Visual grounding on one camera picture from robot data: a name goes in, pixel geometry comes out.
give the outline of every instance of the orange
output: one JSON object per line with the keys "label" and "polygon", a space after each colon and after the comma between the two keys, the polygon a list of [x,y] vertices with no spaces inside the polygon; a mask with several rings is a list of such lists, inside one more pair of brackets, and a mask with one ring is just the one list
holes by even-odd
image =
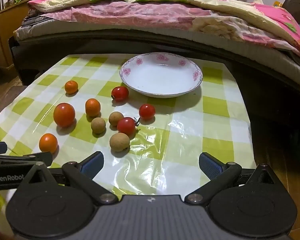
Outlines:
{"label": "orange", "polygon": [[64,128],[70,126],[75,118],[75,110],[68,103],[61,103],[53,111],[53,120],[55,123]]}
{"label": "orange", "polygon": [[98,100],[90,98],[86,102],[86,114],[88,116],[97,116],[100,113],[101,105]]}
{"label": "orange", "polygon": [[39,141],[40,151],[54,153],[57,147],[58,147],[58,140],[53,134],[46,133],[42,135],[42,137],[40,138]]}
{"label": "orange", "polygon": [[73,94],[78,91],[78,83],[76,81],[70,80],[65,84],[65,91],[68,94]]}

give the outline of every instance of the plastic tablecloth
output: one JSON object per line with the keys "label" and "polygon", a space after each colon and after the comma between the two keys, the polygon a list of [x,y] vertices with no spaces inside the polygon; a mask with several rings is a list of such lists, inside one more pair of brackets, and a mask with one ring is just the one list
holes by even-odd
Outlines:
{"label": "plastic tablecloth", "polygon": [[[178,194],[184,198],[209,181],[198,159],[208,152],[220,161],[237,162],[255,168],[250,121],[238,85],[222,63],[191,59],[202,70],[203,81],[196,90],[176,98],[151,98],[130,89],[129,99],[116,104],[114,87],[122,85],[119,70],[132,54],[69,55],[28,86],[0,113],[0,141],[8,145],[8,155],[40,152],[44,133],[54,134],[59,143],[51,167],[68,161],[80,162],[95,151],[104,155],[104,167],[94,181],[123,194]],[[74,80],[79,91],[69,96],[64,85]],[[106,132],[93,134],[85,102],[96,98]],[[66,102],[76,111],[76,125],[60,129],[53,121],[56,105]],[[115,154],[109,147],[117,133],[109,126],[113,111],[138,118],[144,103],[155,106],[152,123],[141,122],[131,140],[130,151]],[[13,190],[0,191],[0,221]]]}

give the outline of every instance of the orange tomato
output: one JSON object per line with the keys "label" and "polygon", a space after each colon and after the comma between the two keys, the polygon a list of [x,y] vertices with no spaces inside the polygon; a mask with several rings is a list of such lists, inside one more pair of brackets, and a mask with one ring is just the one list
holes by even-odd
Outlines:
{"label": "orange tomato", "polygon": [[68,103],[61,103],[53,111],[53,120],[55,123],[64,128],[70,126],[75,118],[75,110]]}
{"label": "orange tomato", "polygon": [[58,147],[58,140],[53,134],[46,133],[42,135],[42,137],[40,138],[39,141],[40,151],[54,153],[57,147]]}
{"label": "orange tomato", "polygon": [[86,102],[86,114],[88,116],[97,116],[100,113],[101,105],[98,100],[90,98]]}
{"label": "orange tomato", "polygon": [[78,91],[78,83],[76,81],[70,80],[65,84],[65,91],[68,94],[73,94]]}

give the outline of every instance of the green and white tablecloth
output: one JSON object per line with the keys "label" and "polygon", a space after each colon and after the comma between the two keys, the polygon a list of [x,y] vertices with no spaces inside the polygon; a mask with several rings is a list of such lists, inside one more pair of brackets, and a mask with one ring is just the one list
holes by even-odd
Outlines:
{"label": "green and white tablecloth", "polygon": [[[195,91],[177,98],[150,98],[130,90],[123,105],[112,103],[111,90],[120,86],[119,69],[132,54],[70,55],[35,80],[0,113],[0,141],[9,155],[40,152],[44,133],[58,138],[59,151],[51,167],[80,162],[99,150],[105,164],[94,181],[122,194],[180,194],[182,198],[207,183],[198,158],[206,151],[220,161],[234,161],[254,168],[250,122],[237,83],[225,65],[191,59],[201,69],[203,81]],[[64,85],[74,80],[79,92],[67,96]],[[85,114],[85,102],[96,98],[106,133],[93,135]],[[53,110],[62,102],[76,111],[76,126],[63,130],[53,121]],[[117,131],[109,127],[113,111],[138,118],[144,103],[156,108],[154,123],[141,124],[124,156],[111,153],[109,139]],[[0,192],[0,223],[13,191]]]}

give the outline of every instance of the floral bowl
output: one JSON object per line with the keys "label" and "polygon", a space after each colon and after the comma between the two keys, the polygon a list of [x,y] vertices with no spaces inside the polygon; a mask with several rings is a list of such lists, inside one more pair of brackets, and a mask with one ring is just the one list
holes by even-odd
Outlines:
{"label": "floral bowl", "polygon": [[201,69],[176,54],[153,52],[129,59],[120,69],[128,87],[154,98],[173,98],[189,93],[202,82]]}

